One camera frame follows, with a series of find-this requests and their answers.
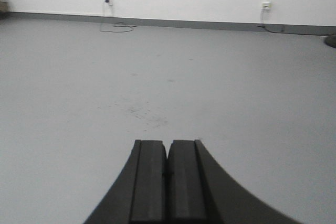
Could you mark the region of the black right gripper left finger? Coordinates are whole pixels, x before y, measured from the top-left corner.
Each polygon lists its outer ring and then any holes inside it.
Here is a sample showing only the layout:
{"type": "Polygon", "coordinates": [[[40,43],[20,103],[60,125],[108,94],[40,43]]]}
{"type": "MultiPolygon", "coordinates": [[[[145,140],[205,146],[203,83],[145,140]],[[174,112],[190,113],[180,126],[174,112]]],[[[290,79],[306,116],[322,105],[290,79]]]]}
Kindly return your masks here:
{"type": "Polygon", "coordinates": [[[166,150],[136,140],[131,154],[86,223],[165,223],[166,150]]]}

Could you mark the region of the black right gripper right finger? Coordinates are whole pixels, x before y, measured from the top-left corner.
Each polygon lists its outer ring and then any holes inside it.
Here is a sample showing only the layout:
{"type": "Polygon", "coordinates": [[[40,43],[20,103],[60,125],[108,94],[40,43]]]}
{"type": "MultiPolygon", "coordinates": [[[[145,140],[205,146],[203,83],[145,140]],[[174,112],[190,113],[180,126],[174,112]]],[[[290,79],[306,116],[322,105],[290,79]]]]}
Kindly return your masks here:
{"type": "Polygon", "coordinates": [[[235,181],[200,140],[174,140],[168,171],[168,223],[296,223],[235,181]]]}

